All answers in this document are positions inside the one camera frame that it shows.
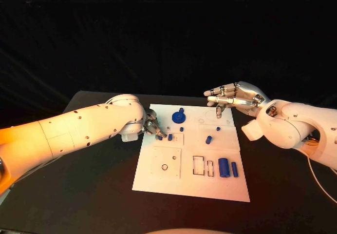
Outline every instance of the humanoid robot hand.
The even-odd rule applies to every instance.
[[[214,106],[218,103],[218,118],[222,118],[225,108],[231,107],[237,107],[243,113],[257,117],[264,104],[271,101],[263,90],[244,81],[208,90],[204,95],[208,96],[208,106]]]

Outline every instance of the blue object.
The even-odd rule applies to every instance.
[[[209,145],[211,141],[212,141],[212,137],[208,136],[208,139],[207,139],[207,144],[208,144],[208,145]]]
[[[172,115],[172,121],[175,123],[184,123],[185,120],[186,120],[185,109],[181,108],[179,112],[175,112],[173,115]]]
[[[220,158],[220,172],[221,172],[221,177],[224,178],[231,177],[230,164],[227,158]]]
[[[237,163],[233,162],[231,164],[233,164],[234,177],[240,177],[240,175],[238,175]]]

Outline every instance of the black curtain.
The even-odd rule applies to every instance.
[[[202,97],[241,80],[273,99],[337,108],[329,8],[0,5],[0,127],[61,114],[80,90]]]

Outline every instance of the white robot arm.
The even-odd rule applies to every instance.
[[[163,137],[156,112],[135,95],[45,120],[0,130],[0,194],[24,176],[61,156],[122,134],[123,141],[148,132]]]
[[[243,127],[250,140],[266,136],[281,148],[299,150],[310,159],[337,169],[337,110],[284,100],[271,101],[261,89],[243,81],[204,94],[209,96],[208,106],[218,103],[218,118],[231,107],[257,117]],[[316,129],[320,141],[309,137]]]

